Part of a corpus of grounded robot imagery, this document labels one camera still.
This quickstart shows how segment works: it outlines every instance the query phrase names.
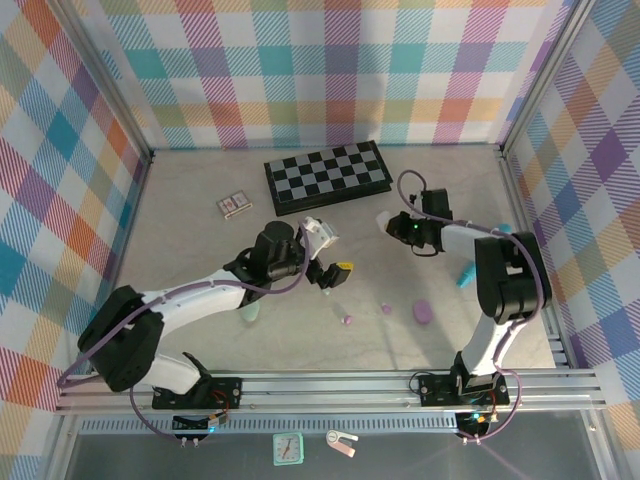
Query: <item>small purple object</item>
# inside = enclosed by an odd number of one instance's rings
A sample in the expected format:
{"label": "small purple object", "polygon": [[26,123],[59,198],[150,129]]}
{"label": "small purple object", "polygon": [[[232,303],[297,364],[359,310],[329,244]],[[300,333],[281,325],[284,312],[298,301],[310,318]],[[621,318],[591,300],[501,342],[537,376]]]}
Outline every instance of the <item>small purple object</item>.
{"label": "small purple object", "polygon": [[433,310],[426,300],[418,300],[413,304],[413,316],[420,325],[426,325],[433,319]]}

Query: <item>colorful checkered pattern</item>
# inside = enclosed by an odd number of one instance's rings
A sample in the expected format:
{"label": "colorful checkered pattern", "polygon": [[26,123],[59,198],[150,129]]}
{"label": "colorful checkered pattern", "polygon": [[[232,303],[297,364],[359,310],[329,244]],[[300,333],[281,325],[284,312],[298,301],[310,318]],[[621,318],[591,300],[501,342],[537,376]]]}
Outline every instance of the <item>colorful checkered pattern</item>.
{"label": "colorful checkered pattern", "polygon": [[45,0],[0,12],[0,479],[30,480],[144,169]]}
{"label": "colorful checkered pattern", "polygon": [[547,32],[547,36],[544,38],[544,42],[542,42],[542,46],[540,47],[540,50],[536,55],[536,59],[531,64],[529,73],[527,73],[525,81],[522,82],[520,86],[520,90],[518,91],[518,96],[513,102],[513,105],[511,105],[511,109],[509,110],[509,114],[507,115],[507,121],[504,122],[504,124],[502,125],[502,129],[500,130],[500,134],[498,135],[497,143],[499,144],[504,143],[504,139],[509,133],[511,126],[513,125],[513,122],[518,117],[522,104],[524,103],[524,100],[527,97],[529,90],[531,90],[531,86],[533,85],[533,82],[536,76],[538,75],[540,68],[542,67],[542,65],[544,65],[544,61],[547,59],[547,56],[551,51],[551,47],[553,46],[553,42],[556,40],[558,33],[560,32],[560,29],[564,25],[564,22],[567,19],[567,16],[571,11],[571,7],[575,3],[575,1],[576,0],[562,1],[562,6],[558,10],[558,13],[556,14],[556,18],[554,19],[551,25],[551,28]]}
{"label": "colorful checkered pattern", "polygon": [[600,0],[511,158],[581,366],[640,476],[640,3]]}
{"label": "colorful checkered pattern", "polygon": [[561,2],[74,4],[149,143],[198,148],[488,141]]}

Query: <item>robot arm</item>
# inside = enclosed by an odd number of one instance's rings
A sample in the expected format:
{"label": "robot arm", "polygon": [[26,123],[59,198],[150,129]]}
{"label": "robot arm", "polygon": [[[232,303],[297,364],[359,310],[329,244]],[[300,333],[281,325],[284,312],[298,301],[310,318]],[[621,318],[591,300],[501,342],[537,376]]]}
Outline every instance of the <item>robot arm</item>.
{"label": "robot arm", "polygon": [[[321,288],[344,282],[350,273],[348,266],[332,264],[324,270],[317,258],[321,250],[337,240],[333,228],[311,217],[301,228],[309,245],[309,281]],[[142,293],[131,286],[120,287],[80,336],[78,348],[87,352],[127,315],[148,306],[95,353],[92,365],[114,392],[144,383],[174,401],[187,399],[186,403],[194,408],[202,405],[214,388],[211,376],[190,354],[176,355],[158,349],[160,341],[188,323],[256,302],[270,293],[274,282],[299,275],[307,253],[302,237],[299,230],[294,238],[293,228],[284,222],[270,222],[253,247],[201,280]]]}
{"label": "robot arm", "polygon": [[[453,218],[444,189],[421,191],[411,195],[410,202],[427,214]],[[471,340],[456,355],[450,378],[439,384],[452,396],[440,398],[464,403],[471,397],[477,400],[478,395],[497,390],[504,379],[496,366],[501,366],[505,353],[524,327],[519,320],[528,317],[537,303],[533,273],[521,252],[509,239],[407,212],[390,219],[386,231],[412,248],[431,245],[434,255],[455,253],[476,263],[477,294],[483,313]],[[530,232],[514,236],[529,252],[540,273],[544,307],[551,300],[551,285],[538,243]]]}

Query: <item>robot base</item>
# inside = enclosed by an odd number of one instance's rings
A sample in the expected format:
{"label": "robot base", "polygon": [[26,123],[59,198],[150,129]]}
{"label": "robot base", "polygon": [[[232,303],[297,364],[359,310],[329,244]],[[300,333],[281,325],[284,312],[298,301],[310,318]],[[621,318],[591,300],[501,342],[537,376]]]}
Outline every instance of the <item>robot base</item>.
{"label": "robot base", "polygon": [[472,406],[474,409],[491,408],[495,396],[496,405],[509,405],[509,392],[503,376],[499,376],[495,385],[483,392],[459,395],[456,378],[447,375],[420,375],[418,377],[420,405],[423,407]]}
{"label": "robot base", "polygon": [[203,378],[186,395],[154,388],[154,410],[236,410],[242,397],[241,378]]}

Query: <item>small box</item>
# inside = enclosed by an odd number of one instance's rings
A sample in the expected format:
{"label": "small box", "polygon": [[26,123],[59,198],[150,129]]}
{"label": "small box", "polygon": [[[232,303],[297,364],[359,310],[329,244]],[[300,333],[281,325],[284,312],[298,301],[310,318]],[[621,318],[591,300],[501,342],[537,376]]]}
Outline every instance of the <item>small box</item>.
{"label": "small box", "polygon": [[224,215],[224,218],[231,218],[252,206],[253,203],[251,203],[242,190],[218,201],[218,208]]}

